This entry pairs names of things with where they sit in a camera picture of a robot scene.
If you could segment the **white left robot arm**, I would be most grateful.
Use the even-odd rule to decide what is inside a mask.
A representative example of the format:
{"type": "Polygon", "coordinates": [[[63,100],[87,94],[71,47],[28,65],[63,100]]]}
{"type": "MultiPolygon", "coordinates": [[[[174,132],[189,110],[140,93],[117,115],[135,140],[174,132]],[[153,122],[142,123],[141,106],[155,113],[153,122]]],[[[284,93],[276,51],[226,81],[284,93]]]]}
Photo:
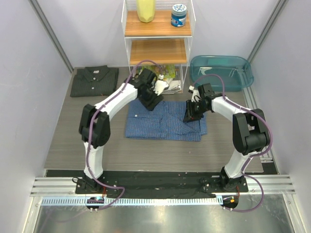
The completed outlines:
{"type": "Polygon", "coordinates": [[[79,125],[86,152],[86,165],[82,178],[76,182],[76,193],[100,193],[108,185],[103,183],[104,146],[111,136],[110,121],[124,106],[138,99],[148,110],[154,110],[168,88],[162,74],[149,69],[139,74],[130,73],[124,83],[105,100],[84,106],[79,125]]]}

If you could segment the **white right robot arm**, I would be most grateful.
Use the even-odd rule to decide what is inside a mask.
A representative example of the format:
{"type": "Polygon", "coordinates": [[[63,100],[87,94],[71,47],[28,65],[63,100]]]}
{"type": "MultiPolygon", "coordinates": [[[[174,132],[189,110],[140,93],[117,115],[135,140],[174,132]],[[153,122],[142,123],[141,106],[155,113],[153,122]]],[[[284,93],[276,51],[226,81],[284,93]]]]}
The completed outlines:
{"type": "Polygon", "coordinates": [[[190,86],[192,94],[186,101],[183,121],[200,120],[205,112],[218,113],[232,123],[233,154],[229,162],[222,168],[219,176],[220,188],[232,191],[242,183],[244,172],[253,157],[269,149],[272,143],[270,129],[261,109],[248,109],[231,101],[223,93],[215,93],[210,84],[195,88],[190,86]]]}

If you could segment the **blue plaid long sleeve shirt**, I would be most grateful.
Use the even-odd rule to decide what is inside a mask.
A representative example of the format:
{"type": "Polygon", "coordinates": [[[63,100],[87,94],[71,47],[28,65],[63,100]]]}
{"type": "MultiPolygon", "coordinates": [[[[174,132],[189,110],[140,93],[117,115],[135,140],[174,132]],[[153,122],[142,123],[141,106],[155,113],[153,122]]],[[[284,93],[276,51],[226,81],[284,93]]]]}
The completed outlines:
{"type": "Polygon", "coordinates": [[[183,101],[161,101],[148,111],[139,100],[133,100],[129,103],[125,137],[199,142],[207,134],[206,118],[186,123],[185,111],[183,101]]]}

